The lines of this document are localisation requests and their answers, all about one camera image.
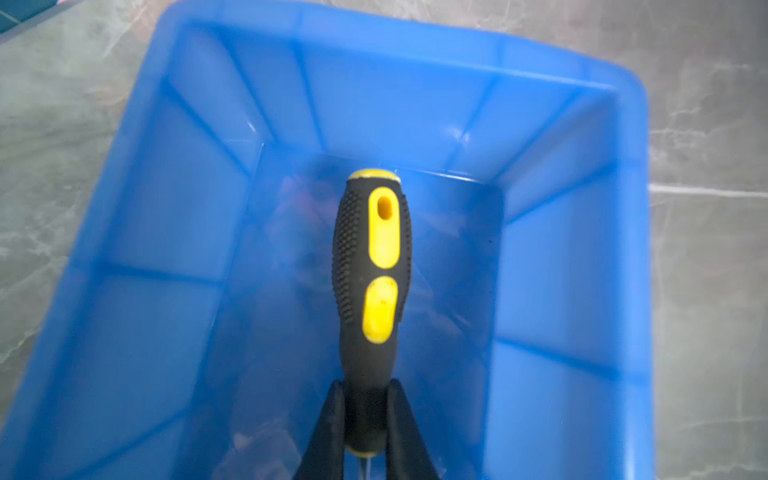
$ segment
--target metal shaft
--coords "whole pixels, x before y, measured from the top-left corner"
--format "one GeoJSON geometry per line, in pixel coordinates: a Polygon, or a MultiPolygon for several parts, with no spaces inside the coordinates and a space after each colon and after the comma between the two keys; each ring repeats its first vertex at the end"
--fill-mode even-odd
{"type": "Polygon", "coordinates": [[[370,458],[358,458],[360,464],[360,472],[357,476],[359,480],[369,480],[371,478],[371,459],[370,458]]]}

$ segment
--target handle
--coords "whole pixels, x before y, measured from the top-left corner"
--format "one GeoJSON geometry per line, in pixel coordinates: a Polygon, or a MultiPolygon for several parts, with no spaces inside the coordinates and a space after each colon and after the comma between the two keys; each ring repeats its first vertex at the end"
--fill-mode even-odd
{"type": "Polygon", "coordinates": [[[386,447],[386,393],[397,327],[411,284],[411,217],[400,179],[361,170],[346,182],[333,232],[346,447],[360,458],[386,447]]]}

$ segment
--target blue plastic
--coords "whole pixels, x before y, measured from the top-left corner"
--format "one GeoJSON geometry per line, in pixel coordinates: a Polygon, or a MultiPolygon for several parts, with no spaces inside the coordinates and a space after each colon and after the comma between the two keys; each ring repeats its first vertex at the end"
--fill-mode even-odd
{"type": "Polygon", "coordinates": [[[396,170],[410,202],[396,376],[442,477],[653,478],[635,77],[249,0],[158,25],[0,478],[289,478],[341,378],[331,236],[363,167],[396,170]]]}

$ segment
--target yellow end cap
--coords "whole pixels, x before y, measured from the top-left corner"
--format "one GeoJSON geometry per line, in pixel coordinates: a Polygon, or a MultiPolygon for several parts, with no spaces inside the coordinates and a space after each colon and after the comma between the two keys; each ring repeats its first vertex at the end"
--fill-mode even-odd
{"type": "Polygon", "coordinates": [[[391,188],[376,188],[368,197],[368,252],[378,268],[400,259],[400,202],[391,188]]]}
{"type": "Polygon", "coordinates": [[[387,180],[394,180],[395,182],[400,183],[400,177],[389,170],[382,170],[381,168],[358,170],[354,174],[349,175],[347,180],[355,180],[356,178],[386,178],[387,180]]]}
{"type": "Polygon", "coordinates": [[[397,307],[397,282],[390,276],[380,276],[366,289],[362,308],[362,334],[377,345],[392,335],[397,307]]]}

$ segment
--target black and yellow handle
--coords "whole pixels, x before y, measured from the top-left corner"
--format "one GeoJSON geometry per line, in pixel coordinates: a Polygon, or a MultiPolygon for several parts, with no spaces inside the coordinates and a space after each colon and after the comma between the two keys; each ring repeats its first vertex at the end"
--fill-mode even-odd
{"type": "Polygon", "coordinates": [[[386,447],[386,393],[411,263],[411,217],[400,179],[387,170],[355,172],[336,218],[332,278],[341,318],[344,439],[361,458],[386,447]]]}

